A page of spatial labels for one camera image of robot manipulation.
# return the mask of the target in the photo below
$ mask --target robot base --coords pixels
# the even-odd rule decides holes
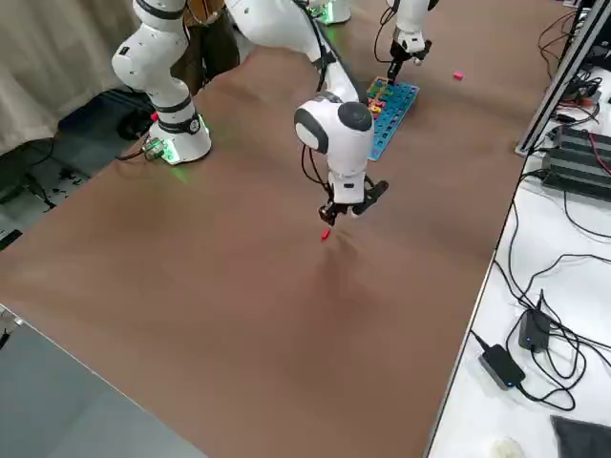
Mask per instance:
[[[200,117],[201,129],[195,134],[171,134],[159,127],[158,122],[151,126],[149,138],[151,141],[159,140],[161,144],[161,158],[170,165],[182,162],[192,162],[206,156],[212,148],[212,141],[208,128]]]
[[[335,0],[314,9],[316,20],[326,25],[343,24],[350,19],[348,0]]]

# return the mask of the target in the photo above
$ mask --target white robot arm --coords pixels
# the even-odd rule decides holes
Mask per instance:
[[[145,91],[157,109],[158,121],[149,132],[151,143],[170,164],[198,159],[211,148],[208,130],[187,86],[170,74],[188,46],[188,31],[182,22],[186,1],[134,0],[142,25],[113,57],[118,77],[128,86]],[[329,199],[319,213],[332,225],[339,214],[365,212],[386,192],[388,184],[375,184],[366,175],[373,143],[373,119],[366,95],[359,91],[339,53],[307,13],[307,8],[327,1],[227,0],[226,6],[253,43],[304,53],[321,74],[318,91],[326,84],[324,92],[297,109],[295,130],[305,147],[327,157],[328,182],[318,181]],[[393,65],[398,73],[404,61],[423,57],[422,53],[428,51],[430,45],[422,39],[421,23],[430,2],[436,0],[388,1],[398,17],[391,48],[393,57],[397,54],[399,64],[393,61]]]
[[[170,74],[188,46],[182,22],[185,4],[186,0],[134,0],[142,24],[113,57],[119,79],[151,99],[158,121],[149,131],[148,142],[172,165],[199,159],[212,146],[189,88]]]
[[[358,89],[358,83],[343,65],[340,54],[307,13],[307,8],[318,7],[327,1],[228,0],[225,3],[246,38],[260,46],[304,53],[326,83],[324,92],[295,112],[295,130],[305,146],[327,157],[328,183],[321,184],[329,199],[319,213],[324,221],[333,225],[339,214],[351,212],[358,216],[364,213],[386,192],[388,184],[385,181],[373,183],[366,175],[373,145],[373,118],[367,106],[367,95]],[[401,19],[397,27],[401,24],[405,28],[400,36],[409,39],[411,45],[402,48],[405,55],[400,57],[405,61],[426,49],[421,23],[430,0],[392,1]],[[413,41],[418,36],[421,48]]]

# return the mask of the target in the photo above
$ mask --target gray curtain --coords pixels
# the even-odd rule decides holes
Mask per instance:
[[[111,58],[137,27],[129,0],[0,2],[0,155],[119,84]]]

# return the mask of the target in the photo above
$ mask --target white object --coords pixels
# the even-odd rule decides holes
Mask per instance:
[[[392,7],[395,0],[387,0],[387,3],[389,7]],[[422,34],[422,27],[428,10],[429,0],[400,0],[396,13],[396,28],[392,38],[406,52],[421,52],[425,49],[426,42]]]
[[[513,439],[494,441],[489,456],[490,458],[526,458],[522,448]]]
[[[225,3],[240,31],[257,45],[303,53],[313,64],[320,64],[327,55],[335,57],[327,65],[326,91],[297,109],[295,130],[305,145],[327,156],[335,203],[362,202],[368,155],[373,144],[373,122],[367,106],[357,106],[359,101],[366,100],[356,89],[340,56],[319,29],[325,49],[325,55],[321,56],[316,32],[293,0],[228,0]],[[327,3],[327,0],[313,0],[309,5],[318,7]],[[346,0],[336,1],[333,8],[343,8],[342,5],[349,13]],[[429,0],[403,0],[397,27],[401,24],[406,27],[404,32],[413,36],[417,24],[424,19],[421,12],[426,12],[428,5]]]
[[[140,28],[121,44],[113,57],[116,75],[127,86],[145,91],[158,112],[151,138],[171,152],[170,164],[197,160],[212,147],[187,85],[170,74],[188,46],[182,24],[185,0],[134,0]]]

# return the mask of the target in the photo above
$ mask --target black bag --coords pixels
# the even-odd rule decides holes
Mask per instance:
[[[172,76],[183,80],[195,95],[204,83],[240,65],[240,50],[225,8],[204,24],[189,27],[189,33],[191,43],[172,67]]]

